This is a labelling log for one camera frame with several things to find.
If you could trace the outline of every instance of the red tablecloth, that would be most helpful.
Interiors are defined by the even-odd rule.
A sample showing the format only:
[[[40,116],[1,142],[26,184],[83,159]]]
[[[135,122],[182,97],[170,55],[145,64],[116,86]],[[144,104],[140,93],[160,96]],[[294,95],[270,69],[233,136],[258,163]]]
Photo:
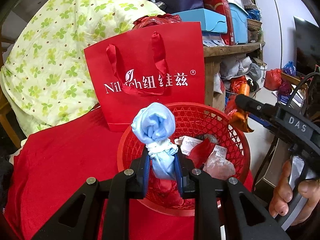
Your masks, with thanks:
[[[30,135],[14,159],[5,217],[20,239],[30,240],[88,177],[118,173],[121,132],[111,132],[100,108],[64,125]],[[251,189],[249,173],[245,186]],[[193,217],[159,214],[130,202],[131,240],[193,239]]]

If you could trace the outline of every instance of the light blue box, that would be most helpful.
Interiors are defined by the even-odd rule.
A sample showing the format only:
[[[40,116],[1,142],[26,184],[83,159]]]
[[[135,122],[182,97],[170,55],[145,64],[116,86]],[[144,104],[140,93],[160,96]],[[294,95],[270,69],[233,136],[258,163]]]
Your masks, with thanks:
[[[207,9],[195,9],[178,14],[183,22],[200,22],[201,30],[215,33],[227,33],[227,20],[222,14]]]
[[[248,43],[248,13],[236,3],[229,3],[236,44]]]

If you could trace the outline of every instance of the light blue cloth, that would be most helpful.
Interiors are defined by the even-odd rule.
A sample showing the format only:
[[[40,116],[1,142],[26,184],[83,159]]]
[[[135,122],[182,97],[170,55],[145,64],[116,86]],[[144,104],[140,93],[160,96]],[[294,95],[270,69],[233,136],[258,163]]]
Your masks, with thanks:
[[[176,129],[171,111],[160,103],[152,103],[139,111],[131,127],[149,150],[155,176],[175,180],[173,155],[177,153],[178,146],[168,139]]]

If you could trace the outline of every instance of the silver bolt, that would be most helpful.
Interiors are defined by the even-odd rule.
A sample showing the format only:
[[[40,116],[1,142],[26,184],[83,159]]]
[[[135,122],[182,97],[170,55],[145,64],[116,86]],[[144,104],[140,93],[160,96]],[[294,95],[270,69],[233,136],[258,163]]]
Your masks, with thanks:
[[[126,169],[126,170],[124,171],[124,174],[127,175],[127,176],[132,175],[133,173],[134,173],[134,170],[133,170],[133,169]]]
[[[200,175],[201,174],[201,170],[199,170],[199,169],[193,169],[191,172],[194,175]]]
[[[230,182],[231,184],[235,185],[235,184],[238,183],[238,180],[237,180],[236,178],[234,178],[234,177],[231,177],[231,178],[229,178],[229,182]]]
[[[93,184],[95,184],[96,183],[96,178],[94,178],[94,177],[90,177],[90,178],[87,178],[87,184],[88,185],[93,185]]]

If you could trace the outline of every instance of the leaf logo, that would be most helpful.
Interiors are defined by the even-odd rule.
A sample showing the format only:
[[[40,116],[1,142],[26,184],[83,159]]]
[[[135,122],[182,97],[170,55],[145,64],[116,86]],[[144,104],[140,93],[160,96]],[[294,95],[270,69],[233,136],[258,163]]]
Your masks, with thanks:
[[[127,85],[129,82],[132,81],[133,79],[133,71],[134,69],[129,70],[126,74],[125,74],[125,85]]]

